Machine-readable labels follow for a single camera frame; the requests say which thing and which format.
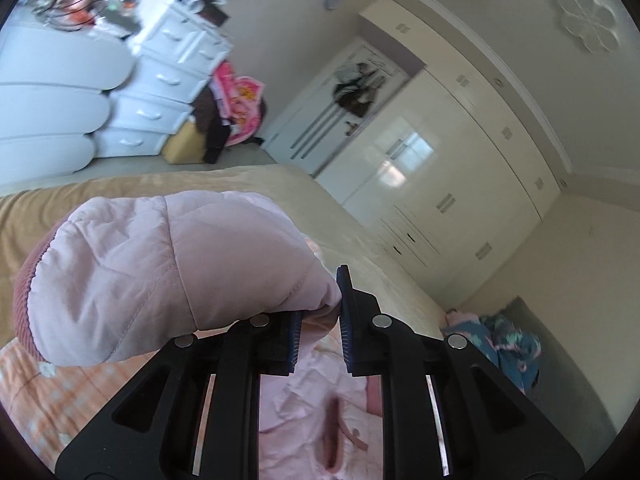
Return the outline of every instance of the drawer handle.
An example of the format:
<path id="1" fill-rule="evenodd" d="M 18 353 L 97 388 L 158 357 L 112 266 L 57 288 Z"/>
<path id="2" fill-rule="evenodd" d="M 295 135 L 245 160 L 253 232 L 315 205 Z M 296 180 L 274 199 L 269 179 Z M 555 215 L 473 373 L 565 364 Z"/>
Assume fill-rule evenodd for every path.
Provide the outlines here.
<path id="1" fill-rule="evenodd" d="M 206 50 L 199 50 L 198 54 L 200 54 L 202 57 L 206 57 L 207 59 L 215 59 L 216 56 L 212 56 L 209 52 L 207 52 Z"/>
<path id="2" fill-rule="evenodd" d="M 170 40 L 174 40 L 174 41 L 182 41 L 182 37 L 178 36 L 177 34 L 171 32 L 168 28 L 164 28 L 162 30 L 162 33 L 168 37 Z"/>
<path id="3" fill-rule="evenodd" d="M 136 146 L 140 146 L 142 145 L 142 143 L 145 142 L 144 140 L 127 140 L 127 139 L 121 139 L 120 143 L 123 146 L 129 146 L 130 148 L 135 148 Z"/>
<path id="4" fill-rule="evenodd" d="M 169 79 L 164 74 L 158 74 L 156 77 L 163 83 L 166 83 L 167 85 L 171 85 L 171 86 L 178 86 L 181 83 L 179 79 Z"/>
<path id="5" fill-rule="evenodd" d="M 138 110 L 136 112 L 140 117 L 144 117 L 145 119 L 149 119 L 150 121 L 157 121 L 158 119 L 162 119 L 162 114 L 158 112 L 157 114 L 148 114 L 144 110 Z"/>

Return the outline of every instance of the pink quilted jacket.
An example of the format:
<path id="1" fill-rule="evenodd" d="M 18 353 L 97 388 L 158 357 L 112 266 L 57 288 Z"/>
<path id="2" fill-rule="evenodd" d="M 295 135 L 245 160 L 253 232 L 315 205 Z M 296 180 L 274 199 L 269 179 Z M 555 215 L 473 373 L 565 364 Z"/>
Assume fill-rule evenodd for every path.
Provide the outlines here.
<path id="1" fill-rule="evenodd" d="M 271 200 L 235 191 L 92 198 L 59 222 L 15 282 L 18 338 L 60 366 L 115 362 L 260 312 L 316 311 L 310 349 L 340 290 Z"/>

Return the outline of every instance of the gray floor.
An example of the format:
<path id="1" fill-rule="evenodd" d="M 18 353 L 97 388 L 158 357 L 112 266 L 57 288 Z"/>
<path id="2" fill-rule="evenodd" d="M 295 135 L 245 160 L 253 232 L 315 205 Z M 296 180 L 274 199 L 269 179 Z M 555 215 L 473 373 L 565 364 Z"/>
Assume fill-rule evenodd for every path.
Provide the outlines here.
<path id="1" fill-rule="evenodd" d="M 217 164 L 169 164 L 158 156 L 120 156 L 112 158 L 94 158 L 83 170 L 70 175 L 29 180 L 16 184 L 0 185 L 0 196 L 18 193 L 39 187 L 63 186 L 75 182 L 84 182 L 92 178 L 109 176 L 136 175 L 145 173 L 166 173 L 168 171 L 211 171 L 232 168 L 234 166 L 261 166 L 275 164 L 274 160 L 256 144 L 238 144 L 225 148 Z"/>

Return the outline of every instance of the glossy cabinet door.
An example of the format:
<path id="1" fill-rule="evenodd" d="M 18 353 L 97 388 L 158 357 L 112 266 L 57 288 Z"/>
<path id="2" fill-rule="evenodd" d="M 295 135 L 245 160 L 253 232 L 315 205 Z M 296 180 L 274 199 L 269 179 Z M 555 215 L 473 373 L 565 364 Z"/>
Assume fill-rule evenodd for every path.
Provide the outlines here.
<path id="1" fill-rule="evenodd" d="M 517 247 L 502 233 L 524 226 L 522 241 L 540 221 L 491 139 L 428 72 L 350 148 L 344 174 L 360 174 L 345 209 L 434 297 L 466 299 Z"/>

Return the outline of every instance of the flower-shaped ceiling ornament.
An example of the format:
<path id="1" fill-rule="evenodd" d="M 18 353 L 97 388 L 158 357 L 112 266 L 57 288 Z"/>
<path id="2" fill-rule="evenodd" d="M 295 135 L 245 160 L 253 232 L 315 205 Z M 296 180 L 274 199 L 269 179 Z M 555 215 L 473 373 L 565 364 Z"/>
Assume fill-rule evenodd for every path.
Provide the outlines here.
<path id="1" fill-rule="evenodd" d="M 608 7 L 595 0 L 557 0 L 564 10 L 560 23 L 574 36 L 581 38 L 590 52 L 608 52 L 618 47 L 612 29 L 616 17 Z"/>

